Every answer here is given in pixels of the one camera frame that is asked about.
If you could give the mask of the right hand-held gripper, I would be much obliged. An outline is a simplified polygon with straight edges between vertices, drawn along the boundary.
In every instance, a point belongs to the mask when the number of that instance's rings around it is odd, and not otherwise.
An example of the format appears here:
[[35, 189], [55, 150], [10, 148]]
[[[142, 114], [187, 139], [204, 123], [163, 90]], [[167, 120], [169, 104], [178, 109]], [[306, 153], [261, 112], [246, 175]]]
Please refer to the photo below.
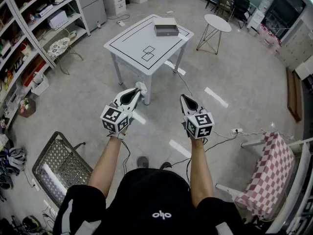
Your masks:
[[180, 105], [183, 113], [182, 125], [188, 137], [202, 139], [211, 135], [215, 122], [212, 114], [196, 98], [182, 94]]

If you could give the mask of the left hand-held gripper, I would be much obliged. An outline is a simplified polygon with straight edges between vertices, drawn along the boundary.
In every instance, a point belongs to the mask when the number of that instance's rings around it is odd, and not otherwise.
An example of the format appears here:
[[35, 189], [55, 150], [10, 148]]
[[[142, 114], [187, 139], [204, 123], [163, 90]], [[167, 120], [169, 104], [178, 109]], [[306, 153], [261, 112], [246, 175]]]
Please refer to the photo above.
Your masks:
[[126, 89], [118, 93], [114, 101], [105, 106], [100, 118], [109, 134], [125, 134], [133, 121], [133, 110], [141, 98], [140, 89]]

